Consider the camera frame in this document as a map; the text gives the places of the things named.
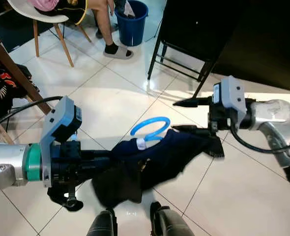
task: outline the white chair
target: white chair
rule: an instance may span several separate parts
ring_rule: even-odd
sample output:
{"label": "white chair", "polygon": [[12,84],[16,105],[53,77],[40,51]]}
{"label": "white chair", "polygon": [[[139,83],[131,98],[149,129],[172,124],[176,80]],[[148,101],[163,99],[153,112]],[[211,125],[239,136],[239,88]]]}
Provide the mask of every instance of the white chair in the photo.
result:
{"label": "white chair", "polygon": [[[74,67],[74,64],[72,62],[72,59],[70,57],[70,54],[68,52],[68,49],[66,47],[65,41],[63,39],[62,33],[60,31],[60,28],[58,27],[58,23],[62,23],[68,20],[67,16],[64,15],[56,15],[56,16],[46,16],[41,13],[39,13],[30,2],[27,0],[8,0],[8,3],[12,6],[12,8],[17,11],[19,14],[26,16],[28,18],[31,18],[33,20],[33,34],[35,38],[35,47],[36,47],[36,56],[39,56],[39,44],[38,44],[38,23],[37,21],[42,21],[46,23],[52,23],[57,31],[57,34],[60,38],[60,41],[62,43],[63,49],[65,51],[65,54],[67,56],[68,61],[70,62],[70,65]],[[91,42],[89,36],[86,34],[84,29],[78,25],[80,31],[84,34],[84,36],[87,38],[89,42]]]}

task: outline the black shorts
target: black shorts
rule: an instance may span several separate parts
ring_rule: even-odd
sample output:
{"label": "black shorts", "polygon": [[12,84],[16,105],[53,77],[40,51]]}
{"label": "black shorts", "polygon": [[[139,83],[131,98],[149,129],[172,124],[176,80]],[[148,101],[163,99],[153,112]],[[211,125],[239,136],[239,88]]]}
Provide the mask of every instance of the black shorts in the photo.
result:
{"label": "black shorts", "polygon": [[79,25],[86,15],[87,7],[88,0],[77,0],[76,5],[69,4],[67,0],[59,0],[52,11],[41,11],[37,8],[36,10],[47,16],[65,15],[74,24]]}

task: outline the white label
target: white label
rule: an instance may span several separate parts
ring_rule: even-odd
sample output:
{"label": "white label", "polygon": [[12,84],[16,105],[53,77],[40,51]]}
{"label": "white label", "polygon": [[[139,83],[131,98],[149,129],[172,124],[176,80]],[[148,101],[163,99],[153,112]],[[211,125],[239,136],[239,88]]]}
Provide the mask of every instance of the white label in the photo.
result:
{"label": "white label", "polygon": [[213,94],[213,102],[219,103],[219,84],[214,85],[214,94]]}

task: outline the green ring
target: green ring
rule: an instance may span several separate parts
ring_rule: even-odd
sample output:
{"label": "green ring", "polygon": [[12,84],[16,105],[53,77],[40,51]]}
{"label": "green ring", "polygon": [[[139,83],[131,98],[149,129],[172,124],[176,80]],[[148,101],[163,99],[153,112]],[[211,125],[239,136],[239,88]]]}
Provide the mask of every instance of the green ring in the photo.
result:
{"label": "green ring", "polygon": [[39,144],[33,144],[28,150],[25,171],[28,181],[40,181],[40,158]]}

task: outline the blue bucket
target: blue bucket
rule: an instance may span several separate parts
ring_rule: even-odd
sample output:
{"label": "blue bucket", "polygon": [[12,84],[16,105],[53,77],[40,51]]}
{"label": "blue bucket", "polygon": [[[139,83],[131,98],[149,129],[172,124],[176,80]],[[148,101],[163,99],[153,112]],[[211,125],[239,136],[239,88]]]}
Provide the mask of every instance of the blue bucket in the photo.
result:
{"label": "blue bucket", "polygon": [[134,13],[135,19],[128,19],[118,14],[115,9],[119,28],[120,41],[126,46],[136,46],[142,43],[145,18],[148,15],[148,7],[136,0],[128,0]]}

